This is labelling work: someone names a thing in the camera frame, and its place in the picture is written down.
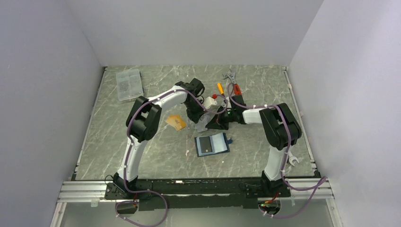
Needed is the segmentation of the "black VIP card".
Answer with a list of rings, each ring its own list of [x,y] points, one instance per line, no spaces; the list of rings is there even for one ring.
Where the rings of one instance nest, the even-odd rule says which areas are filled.
[[[213,152],[210,136],[199,137],[199,145],[200,145],[200,153],[202,155],[208,155]]]

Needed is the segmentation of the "blue leather card holder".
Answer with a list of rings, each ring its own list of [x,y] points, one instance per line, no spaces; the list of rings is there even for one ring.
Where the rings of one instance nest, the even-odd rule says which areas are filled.
[[[229,145],[233,142],[233,139],[232,138],[228,139],[226,133],[221,132],[218,134],[210,135],[210,138],[213,152],[208,155],[202,155],[200,153],[199,137],[194,138],[197,157],[211,156],[220,153],[230,152]]]

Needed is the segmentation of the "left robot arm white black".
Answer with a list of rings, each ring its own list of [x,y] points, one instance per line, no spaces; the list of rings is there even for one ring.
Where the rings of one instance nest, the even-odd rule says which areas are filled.
[[[198,123],[206,112],[198,97],[204,92],[198,79],[178,82],[170,90],[151,98],[139,96],[126,121],[127,147],[118,171],[113,176],[117,192],[125,199],[131,198],[137,188],[139,163],[149,140],[157,133],[161,114],[179,104],[186,106],[188,118]]]

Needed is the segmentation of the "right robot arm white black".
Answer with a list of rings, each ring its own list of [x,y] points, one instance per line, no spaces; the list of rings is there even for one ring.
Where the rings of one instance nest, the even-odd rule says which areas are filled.
[[[215,115],[206,128],[228,130],[231,122],[261,124],[270,145],[268,163],[262,172],[261,192],[272,196],[283,184],[285,164],[293,156],[292,148],[302,136],[302,130],[286,103],[246,106],[242,95],[229,98],[231,107]]]

